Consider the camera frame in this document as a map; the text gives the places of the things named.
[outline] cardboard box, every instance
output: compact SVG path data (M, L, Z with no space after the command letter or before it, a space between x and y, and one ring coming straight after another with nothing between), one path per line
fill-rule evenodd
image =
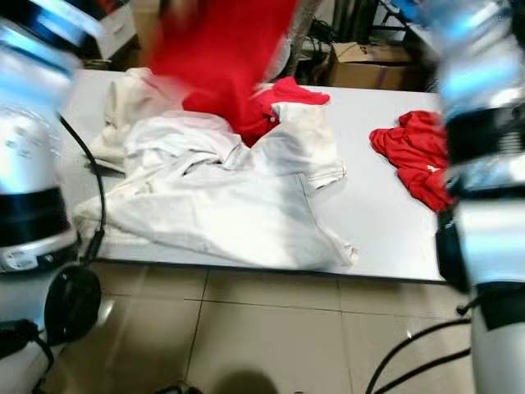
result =
M403 47L334 44L328 85L343 88L422 90L427 72Z

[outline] white table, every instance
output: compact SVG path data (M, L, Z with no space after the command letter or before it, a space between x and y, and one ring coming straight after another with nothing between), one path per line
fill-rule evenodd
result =
M63 114L86 143L103 128L107 87L121 74L82 71ZM386 90L312 87L331 96L328 114L348 176L319 192L313 201L319 219L358 249L352 268L331 267L326 273L376 277L396 281L442 282L437 270L435 214L413 199L395 174L395 168L373 151L368 135L376 128L391 127L398 116L412 110L437 110L434 94ZM93 175L83 154L63 131L61 162L64 191L70 209L95 196ZM108 189L121 181L105 177ZM148 247L105 245L105 259L148 263L175 263L240 267L238 263L165 245Z

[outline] floor tile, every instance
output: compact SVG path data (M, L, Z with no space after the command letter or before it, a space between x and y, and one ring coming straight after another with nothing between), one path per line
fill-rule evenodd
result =
M105 324L70 344L44 389L53 394L152 394L184 377L198 301L105 297Z
M89 267L97 274L103 292L115 296L134 294L146 273L146 266L140 264L96 262Z
M210 271L205 300L340 310L333 277Z
M366 314L344 314L352 388L364 393L382 358L410 333L439 323L433 318L410 318ZM470 327L448 328L421 338L403 349L386 367L375 389L421 364L470 346ZM392 394L473 394L470 358L441 365L403 383Z
M345 312L437 318L458 317L455 309L467 296L444 285L340 279Z
M138 296L171 300L201 300L206 269L148 266Z
M276 394L349 394L341 323L339 312L204 302L189 381L207 394L258 394L257 378L224 387L261 374Z

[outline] white cloth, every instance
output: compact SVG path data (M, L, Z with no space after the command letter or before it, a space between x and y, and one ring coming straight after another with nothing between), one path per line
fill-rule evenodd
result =
M131 127L174 106L159 86L148 68L131 68L111 83L104 108L106 127L89 147L98 165L124 172L123 143Z
M322 106L278 103L281 124L248 149L222 118L170 111L127 136L127 179L107 193L110 226L163 244L266 268L351 265L312 192L345 175ZM75 211L95 228L98 199Z

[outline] black wire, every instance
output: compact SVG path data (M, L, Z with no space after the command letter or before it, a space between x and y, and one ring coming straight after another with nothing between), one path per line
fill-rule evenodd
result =
M91 151L89 150L87 145L80 138L80 136L76 134L73 127L71 127L71 125L67 122L66 119L64 119L62 115L60 116L60 123L66 128L69 134L71 134L73 139L75 139L76 143L82 148L86 157L89 160L91 169L95 177L97 178L98 193L100 196L100 224L99 224L98 230L94 233L93 237L91 238L91 241L88 243L88 247L85 251L85 256L84 256L85 265L90 265L98 256L98 251L100 250L100 245L102 244L102 240L105 234L106 197L104 194L104 184L102 181L102 175L100 175L100 171L98 170L98 165L97 165L97 162L95 161L95 157L91 154Z
M385 386L377 390L374 394L384 394L385 392L389 392L394 387L399 386L401 383L406 382L410 378L413 378L414 376L419 375L420 373L428 371L429 369L432 369L439 365L443 365L443 364L449 363L454 360L462 359L463 357L466 357L468 355L470 355L470 348L459 351L457 353L453 353L452 355L446 355L445 357L441 357L439 359L433 360L430 363L423 364L420 367L417 367L416 369L413 369L412 371L407 372L405 375L398 377L396 380L393 380L392 382L387 383Z
M402 349L404 349L406 346L410 345L412 342L418 340L419 338L425 337L428 334L431 334L433 332L439 331L443 328L452 327L452 326L458 326L463 324L470 324L470 318L459 318L456 320L450 320L449 322L439 323L434 326L431 326L429 328L426 328L422 330L421 332L418 332L414 334L412 337L405 339L401 343L399 343L394 349L392 349L385 358L379 363L376 370L374 371L374 374L372 375L372 378L370 379L370 383L368 384L366 394L373 394L374 386L377 383L377 380L379 379L381 372L383 372L383 369L388 365L390 360L399 353Z

